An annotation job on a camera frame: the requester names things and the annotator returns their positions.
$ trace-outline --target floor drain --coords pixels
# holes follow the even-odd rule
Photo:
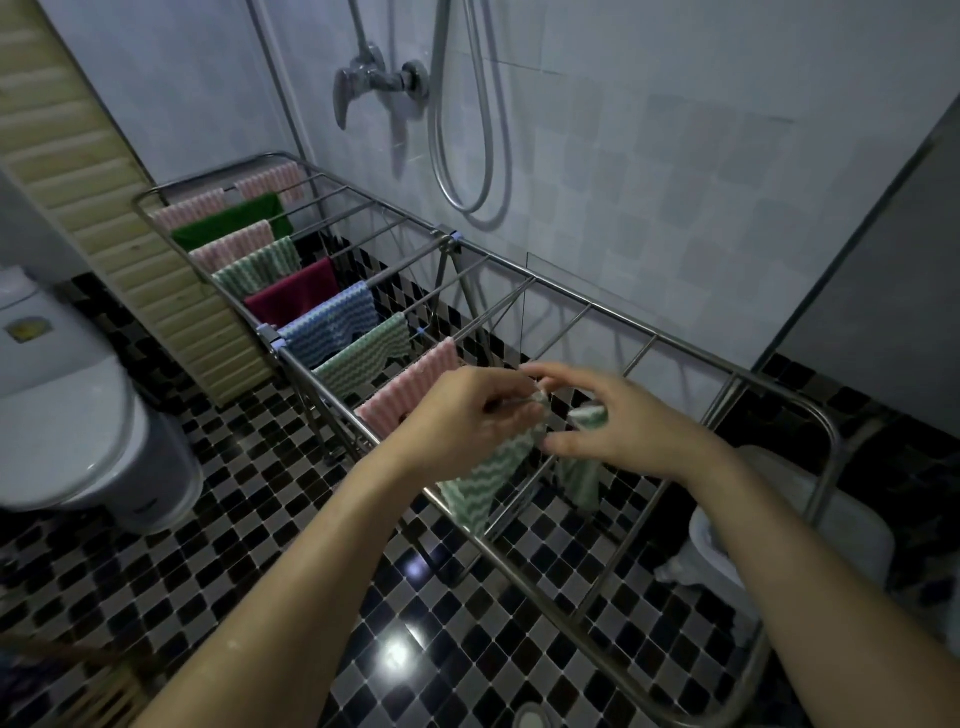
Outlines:
[[[550,718],[537,703],[526,703],[516,711],[514,728],[550,728]]]

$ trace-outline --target shower hose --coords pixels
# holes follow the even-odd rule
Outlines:
[[[490,99],[487,97],[487,78],[484,74],[483,56],[480,52],[480,35],[477,32],[476,12],[473,0],[464,0],[464,16],[467,19],[467,35],[470,42],[470,57],[473,60],[473,76],[477,82],[477,97],[480,100],[480,119],[483,124],[484,176],[483,186],[476,202],[466,204],[461,201],[453,188],[450,169],[444,150],[444,130],[441,124],[444,105],[444,66],[446,63],[446,42],[450,31],[450,3],[452,0],[439,0],[437,18],[433,32],[433,60],[430,78],[433,85],[433,99],[427,110],[427,135],[430,143],[430,161],[433,175],[446,200],[464,214],[476,212],[487,201],[493,182],[493,123],[490,117]]]

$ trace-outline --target drying rack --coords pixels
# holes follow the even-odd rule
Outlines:
[[[193,263],[193,260],[190,258],[189,254],[186,253],[173,240],[171,235],[166,230],[163,230],[160,226],[154,224],[147,211],[147,208],[144,207],[144,203],[151,198],[153,198],[153,200],[156,202],[159,202],[161,205],[165,204],[166,199],[171,191],[175,193],[178,190],[183,189],[201,191],[204,189],[205,185],[207,187],[210,187],[211,185],[219,186],[224,180],[229,180],[230,178],[238,179],[245,171],[255,172],[259,169],[262,169],[264,165],[270,165],[272,162],[285,163],[288,161],[296,162],[300,166],[300,169],[303,172],[303,179],[300,184],[309,184],[311,189],[314,191],[314,198],[301,206],[287,210],[285,214],[291,215],[297,211],[314,207],[321,218],[318,222],[311,223],[305,226],[303,230],[297,231],[293,236],[295,239],[303,237],[312,231],[329,231],[331,226],[334,226],[337,223],[348,219],[350,216],[368,209],[378,209],[380,212],[382,212],[385,222],[388,218],[393,219],[392,221],[387,222],[384,227],[374,231],[372,234],[366,236],[362,240],[351,243],[341,250],[327,251],[331,257],[339,257],[341,255],[359,252],[364,245],[368,244],[378,236],[385,234],[393,228],[401,225],[413,226],[419,232],[426,232],[430,235],[431,242],[428,245],[420,248],[412,255],[409,255],[407,258],[401,260],[397,265],[390,266],[386,270],[374,275],[371,279],[368,279],[368,287],[374,287],[378,283],[386,281],[400,271],[410,267],[415,262],[421,260],[427,255],[431,255],[435,252],[440,253],[441,257],[438,266],[438,275],[433,291],[420,298],[405,311],[406,314],[416,315],[418,317],[418,323],[420,325],[418,332],[421,334],[426,334],[427,339],[430,338],[428,332],[430,330],[431,323],[435,322],[436,320],[436,305],[439,301],[440,293],[449,288],[451,285],[458,284],[463,291],[464,300],[468,306],[472,319],[466,323],[456,334],[454,334],[454,338],[458,341],[458,343],[460,343],[463,342],[468,336],[476,334],[478,343],[486,353],[488,361],[493,362],[494,359],[490,349],[490,337],[488,332],[484,329],[484,326],[488,324],[498,313],[501,314],[502,318],[502,316],[506,314],[510,307],[522,297],[523,293],[527,289],[531,288],[532,286],[540,286],[553,292],[554,294],[560,294],[569,301],[579,304],[583,308],[569,322],[564,324],[561,330],[550,337],[546,345],[541,347],[540,351],[536,352],[535,355],[531,356],[532,359],[539,358],[544,353],[549,351],[554,345],[560,342],[564,336],[569,334],[570,330],[574,328],[588,313],[596,312],[597,314],[600,314],[613,322],[617,322],[620,325],[626,326],[627,328],[649,337],[649,339],[636,353],[634,358],[630,361],[626,369],[622,372],[624,376],[629,374],[636,367],[636,365],[639,364],[640,360],[654,347],[654,345],[657,344],[662,344],[676,351],[683,352],[695,359],[700,360],[701,362],[710,365],[711,367],[720,370],[721,372],[726,373],[728,378],[723,389],[713,400],[708,412],[702,419],[703,424],[711,429],[715,429],[717,426],[719,426],[726,413],[730,411],[731,407],[737,401],[739,395],[748,388],[773,394],[784,400],[787,400],[792,405],[805,410],[812,416],[813,420],[824,429],[830,444],[827,463],[818,479],[814,494],[804,510],[804,518],[810,523],[816,524],[822,517],[823,512],[829,503],[829,498],[833,492],[833,486],[835,485],[836,480],[844,466],[846,451],[843,445],[843,440],[840,436],[840,432],[832,419],[826,412],[824,412],[812,401],[790,392],[783,387],[780,387],[775,382],[764,376],[759,376],[753,372],[738,367],[729,361],[726,361],[718,356],[714,356],[709,352],[705,352],[691,344],[686,343],[685,341],[671,336],[670,334],[661,331],[658,328],[644,324],[643,322],[626,314],[620,313],[588,296],[577,293],[576,291],[571,290],[567,286],[558,283],[547,276],[535,273],[521,265],[513,263],[511,260],[501,255],[491,253],[480,246],[469,242],[457,231],[454,231],[450,228],[431,225],[418,215],[406,212],[403,209],[364,191],[350,182],[347,182],[337,175],[326,172],[311,162],[305,161],[286,152],[265,153],[241,159],[232,164],[216,167],[188,178],[161,184],[137,195],[133,199],[134,211],[164,240],[166,240],[175,251],[183,256],[188,264],[190,264],[190,266],[194,269],[201,281],[216,289],[216,291],[230,304],[237,315],[239,315],[240,318],[249,325],[251,336],[253,336],[263,346],[265,353],[268,354],[275,365],[282,369],[282,371],[287,375],[297,394],[297,397],[300,400],[300,405],[307,423],[317,436],[318,441],[321,443],[321,447],[324,447],[324,438],[321,436],[320,422],[330,427],[335,440],[344,447],[347,456],[354,461],[362,457],[372,448],[375,448],[377,445],[379,445],[380,438],[359,417],[357,417],[352,407],[347,406],[343,401],[335,397],[326,388],[326,386],[324,386],[324,383],[316,375],[314,375],[306,365],[297,360],[297,358],[291,354],[289,349],[284,346],[282,338],[279,337],[273,327],[258,321],[249,312],[249,310],[243,306],[241,301],[239,301],[221,285],[219,285],[217,281],[215,281],[206,271],[197,267]],[[321,194],[319,192],[319,187],[325,185],[329,185],[331,190]],[[340,195],[352,196],[359,199],[360,202],[355,206],[351,206],[345,211],[338,212],[330,215],[329,217],[324,217],[324,202]],[[472,254],[479,256],[479,261],[465,268],[464,261],[462,260],[462,253],[464,250],[470,251]],[[448,262],[452,263],[456,271],[456,275],[454,276],[453,280],[444,282],[446,265]],[[507,296],[489,306],[484,311],[481,311],[477,305],[477,298],[471,288],[471,283],[468,280],[468,275],[482,265],[496,266],[503,271],[507,271],[522,278],[522,283],[519,286],[514,288],[514,290],[512,290]],[[420,315],[421,310],[426,311],[425,318]],[[332,453],[325,449],[324,456],[332,457]],[[656,723],[666,726],[689,726],[690,728],[727,728],[727,726],[733,725],[740,719],[752,701],[753,696],[756,693],[756,689],[759,686],[763,670],[765,669],[767,660],[770,656],[771,645],[762,624],[756,631],[755,638],[753,640],[753,647],[747,664],[744,667],[740,679],[737,680],[727,701],[718,710],[700,716],[689,716],[681,711],[666,708],[656,702],[651,694],[628,673],[627,669],[622,667],[611,656],[604,652],[604,650],[597,645],[597,643],[579,625],[579,622],[582,621],[583,616],[587,613],[597,596],[600,595],[606,578],[614,571],[617,564],[627,553],[631,543],[636,539],[643,525],[649,521],[651,514],[657,508],[658,503],[663,498],[667,488],[670,486],[669,482],[665,481],[661,483],[656,492],[652,495],[643,511],[637,518],[636,522],[630,528],[627,536],[621,541],[610,561],[604,566],[600,576],[590,586],[587,595],[584,597],[580,605],[578,605],[572,616],[565,614],[564,611],[561,610],[561,608],[549,596],[547,596],[538,586],[536,586],[518,566],[509,561],[500,551],[500,549],[494,545],[494,541],[496,541],[497,537],[503,532],[504,528],[509,525],[512,519],[519,515],[522,509],[532,500],[533,496],[536,494],[535,486],[540,484],[541,477],[546,473],[553,460],[554,458],[552,457],[545,459],[531,476],[525,478],[525,480],[516,488],[516,492],[513,494],[513,496],[500,507],[499,511],[492,518],[492,522],[482,535],[473,535],[456,524],[456,522],[452,519],[452,514],[449,508],[446,506],[445,501],[435,487],[426,488],[424,490],[424,494],[444,516],[451,519],[451,521],[454,522],[458,528],[460,528],[468,541],[471,542],[478,551],[479,555],[477,558],[484,557],[489,559],[498,570],[500,570],[515,586],[520,589],[521,592],[523,592],[527,598],[529,598],[540,609],[545,617],[553,622],[553,624],[562,633],[564,633],[577,646],[578,649],[587,655],[587,657],[600,671],[605,673],[607,677],[609,677],[613,683],[639,707],[640,710],[652,718]],[[436,565],[430,559],[426,549],[420,545],[419,539],[410,534],[404,522],[400,523],[399,528],[401,534],[403,534],[404,537],[411,542],[411,544],[427,561],[427,564],[439,575]]]

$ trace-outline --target shower faucet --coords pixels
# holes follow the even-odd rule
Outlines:
[[[429,76],[419,61],[407,61],[399,71],[387,73],[380,49],[374,43],[361,46],[360,55],[333,78],[333,113],[342,130],[347,129],[350,102],[368,91],[405,91],[410,98],[423,102],[430,95]]]

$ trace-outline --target towel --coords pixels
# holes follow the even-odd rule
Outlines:
[[[243,299],[299,269],[297,247],[289,237],[281,237],[266,248],[230,263],[214,273],[213,278],[238,299]]]
[[[208,273],[216,273],[230,263],[252,255],[273,242],[274,232],[270,228],[270,223],[261,220],[248,228],[231,232],[219,240],[190,251],[190,257]]]
[[[567,419],[577,429],[597,429],[607,423],[607,408],[602,404],[577,407],[567,414]],[[592,513],[600,508],[602,469],[603,463],[599,460],[564,458],[557,462],[557,481],[578,509]]]
[[[543,393],[537,392],[531,400],[547,406]],[[607,408],[603,405],[578,407],[567,418],[578,429],[596,429],[607,423]],[[500,445],[469,475],[439,483],[453,520],[470,533],[482,534],[487,529],[497,491],[510,480],[545,431],[546,425],[536,425]],[[563,458],[557,463],[561,487],[578,508],[596,511],[600,507],[601,468],[603,464],[598,460]]]
[[[377,323],[373,295],[361,280],[277,333],[286,339],[287,347],[300,363],[315,367],[353,343],[356,334],[367,333]]]
[[[274,192],[261,195],[255,200],[240,205],[228,207],[222,212],[205,217],[191,225],[177,228],[170,234],[180,247],[189,253],[207,243],[219,240],[225,235],[247,228],[261,220],[270,220],[277,215],[280,215],[280,217],[270,223],[270,227],[274,231],[274,240],[279,240],[285,235],[292,235],[294,226],[283,215],[283,205]]]
[[[340,286],[333,275],[333,264],[324,258],[250,296],[244,303],[260,321],[285,327],[338,293]]]
[[[189,200],[151,212],[150,219],[164,232],[170,232],[225,209],[227,209],[227,199],[224,190],[211,189]]]
[[[447,336],[364,402],[356,413],[380,437],[386,437],[413,412],[444,372],[459,366],[457,345]]]
[[[265,172],[247,177],[236,184],[237,189],[244,200],[252,200],[257,195],[266,192],[278,192],[280,200],[285,205],[290,205],[295,200],[303,199],[303,185],[298,182],[303,181],[303,174],[300,172],[300,165],[294,161],[280,164],[278,167],[271,167]]]
[[[389,358],[410,353],[407,318],[397,313],[313,373],[341,400],[383,371]]]
[[[547,406],[546,395],[537,392],[532,401]],[[480,535],[487,529],[487,519],[497,491],[526,460],[534,446],[546,432],[546,424],[539,424],[501,443],[490,457],[470,471],[469,475],[438,483],[441,495],[453,514],[453,520],[472,534]]]

